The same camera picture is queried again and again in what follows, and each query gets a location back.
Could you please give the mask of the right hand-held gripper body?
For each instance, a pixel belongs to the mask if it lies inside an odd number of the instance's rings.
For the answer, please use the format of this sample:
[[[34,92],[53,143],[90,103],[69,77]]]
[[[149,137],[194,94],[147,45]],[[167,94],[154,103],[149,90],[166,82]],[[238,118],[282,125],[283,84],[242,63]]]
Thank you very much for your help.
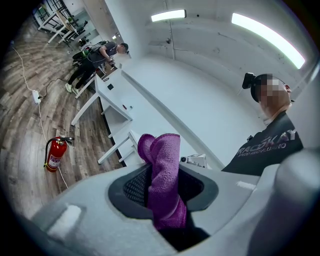
[[[187,163],[201,168],[207,168],[207,157],[205,154],[193,154],[189,156],[182,156],[181,163]]]

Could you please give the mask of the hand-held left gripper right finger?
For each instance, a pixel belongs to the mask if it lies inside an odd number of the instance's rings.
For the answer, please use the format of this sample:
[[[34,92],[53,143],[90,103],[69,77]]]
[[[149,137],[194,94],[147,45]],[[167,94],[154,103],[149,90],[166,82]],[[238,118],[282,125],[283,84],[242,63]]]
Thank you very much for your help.
[[[253,192],[251,188],[237,183],[256,185],[260,179],[259,176],[212,170],[187,163],[180,163],[179,168],[203,182],[203,191],[188,201],[201,209],[188,209],[194,225],[210,236],[235,216]]]

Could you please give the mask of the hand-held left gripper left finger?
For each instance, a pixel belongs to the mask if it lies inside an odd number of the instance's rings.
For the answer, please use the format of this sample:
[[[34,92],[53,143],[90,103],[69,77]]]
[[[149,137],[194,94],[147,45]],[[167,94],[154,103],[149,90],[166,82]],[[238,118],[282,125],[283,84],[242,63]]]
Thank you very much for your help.
[[[175,256],[150,219],[128,218],[108,196],[111,184],[143,164],[91,176],[72,185],[33,217],[49,256]]]

